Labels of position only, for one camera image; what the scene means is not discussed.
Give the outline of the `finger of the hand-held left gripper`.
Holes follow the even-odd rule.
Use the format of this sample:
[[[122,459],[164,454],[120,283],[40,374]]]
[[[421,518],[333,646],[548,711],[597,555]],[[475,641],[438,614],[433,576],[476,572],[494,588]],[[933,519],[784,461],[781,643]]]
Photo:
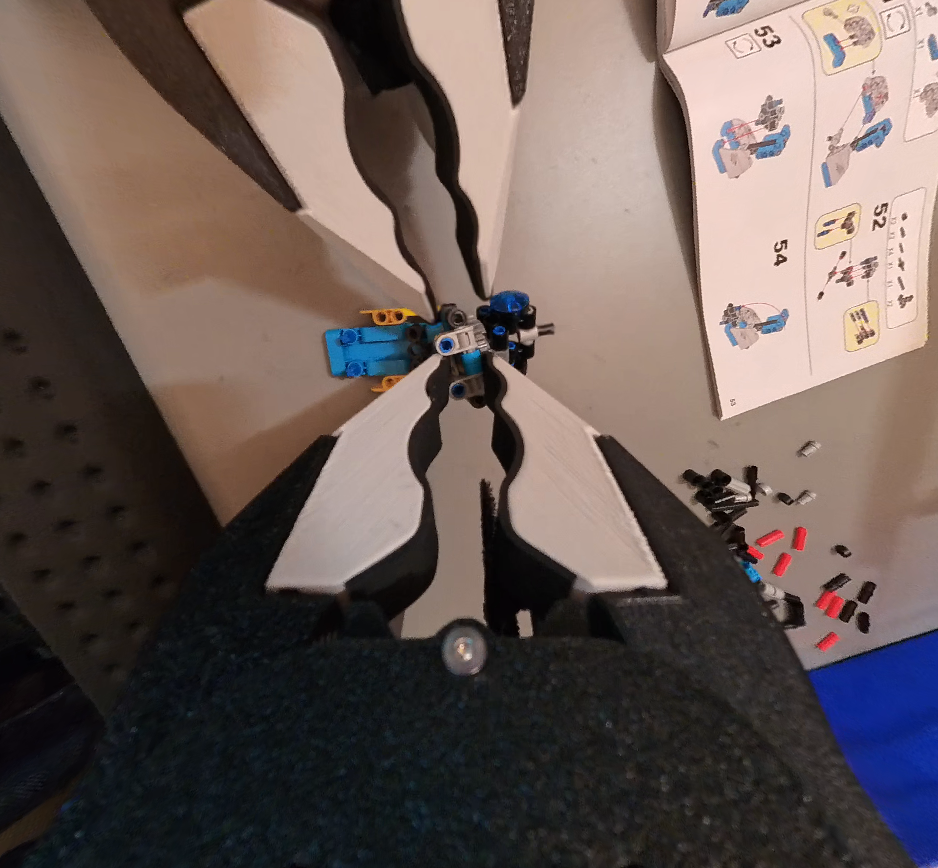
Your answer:
[[[392,301],[431,304],[392,206],[362,173],[325,33],[273,0],[204,0],[184,23],[298,198],[305,225]]]
[[[520,111],[498,0],[396,0],[405,53],[433,130],[436,174],[476,294],[494,289]]]

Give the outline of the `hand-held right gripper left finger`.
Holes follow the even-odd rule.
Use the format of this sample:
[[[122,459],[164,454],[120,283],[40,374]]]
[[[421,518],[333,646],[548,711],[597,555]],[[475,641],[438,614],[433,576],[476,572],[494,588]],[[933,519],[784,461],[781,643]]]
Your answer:
[[[371,601],[384,612],[421,598],[439,557],[428,471],[443,410],[444,362],[431,358],[330,436],[268,592]]]

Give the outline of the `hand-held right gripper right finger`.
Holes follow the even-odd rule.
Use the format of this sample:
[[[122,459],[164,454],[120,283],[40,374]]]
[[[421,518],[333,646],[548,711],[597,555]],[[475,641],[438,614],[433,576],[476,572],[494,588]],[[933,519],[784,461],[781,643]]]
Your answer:
[[[522,610],[566,599],[667,602],[670,583],[604,453],[604,436],[505,358],[488,361],[491,450],[503,470],[493,547]]]

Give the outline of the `blue yellow block assembly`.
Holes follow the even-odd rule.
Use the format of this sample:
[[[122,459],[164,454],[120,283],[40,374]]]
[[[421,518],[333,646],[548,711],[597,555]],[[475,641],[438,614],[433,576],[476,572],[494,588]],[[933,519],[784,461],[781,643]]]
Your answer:
[[[426,322],[401,308],[361,311],[370,324],[337,327],[323,334],[334,377],[377,381],[373,392],[389,390],[433,352],[433,341],[448,331],[444,322]]]

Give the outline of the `black blue block assembly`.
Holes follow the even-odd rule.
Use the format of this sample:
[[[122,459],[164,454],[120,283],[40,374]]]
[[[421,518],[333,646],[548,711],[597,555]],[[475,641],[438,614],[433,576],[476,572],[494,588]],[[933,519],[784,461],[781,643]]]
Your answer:
[[[555,332],[552,323],[537,320],[530,297],[518,290],[498,292],[475,311],[442,304],[438,318],[441,329],[429,342],[448,363],[449,396],[475,407],[487,401],[485,374],[491,358],[501,358],[525,375],[538,341]]]

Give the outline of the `pile of small connector pins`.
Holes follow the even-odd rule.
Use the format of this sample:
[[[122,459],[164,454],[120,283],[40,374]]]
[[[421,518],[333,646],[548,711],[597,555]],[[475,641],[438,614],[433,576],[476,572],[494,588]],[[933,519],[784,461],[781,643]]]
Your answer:
[[[776,489],[756,463],[679,476],[702,518],[777,625],[814,655],[871,639],[879,581],[856,546],[820,525],[813,489]]]

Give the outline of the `black perforated panel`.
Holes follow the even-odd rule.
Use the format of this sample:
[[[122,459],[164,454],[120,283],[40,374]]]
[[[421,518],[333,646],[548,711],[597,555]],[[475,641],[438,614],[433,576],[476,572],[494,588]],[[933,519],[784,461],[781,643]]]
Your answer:
[[[2,588],[107,716],[217,518],[5,124]]]

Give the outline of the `open instruction booklet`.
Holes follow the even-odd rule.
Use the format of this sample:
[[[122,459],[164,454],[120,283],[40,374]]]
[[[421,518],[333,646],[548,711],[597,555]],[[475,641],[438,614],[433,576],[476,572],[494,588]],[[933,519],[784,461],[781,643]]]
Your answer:
[[[921,348],[937,0],[658,0],[721,419]]]

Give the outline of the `blue sheet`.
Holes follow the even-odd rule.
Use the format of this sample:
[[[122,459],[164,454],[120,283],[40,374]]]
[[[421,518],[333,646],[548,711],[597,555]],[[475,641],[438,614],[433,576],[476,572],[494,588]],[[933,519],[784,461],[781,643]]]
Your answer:
[[[809,673],[853,774],[918,866],[937,865],[937,631]]]

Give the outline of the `person's dark clothing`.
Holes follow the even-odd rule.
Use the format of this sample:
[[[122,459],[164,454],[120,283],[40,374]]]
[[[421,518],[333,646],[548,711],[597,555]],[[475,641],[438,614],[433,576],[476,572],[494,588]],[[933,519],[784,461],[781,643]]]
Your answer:
[[[1,590],[1,827],[67,789],[92,760],[103,718]]]

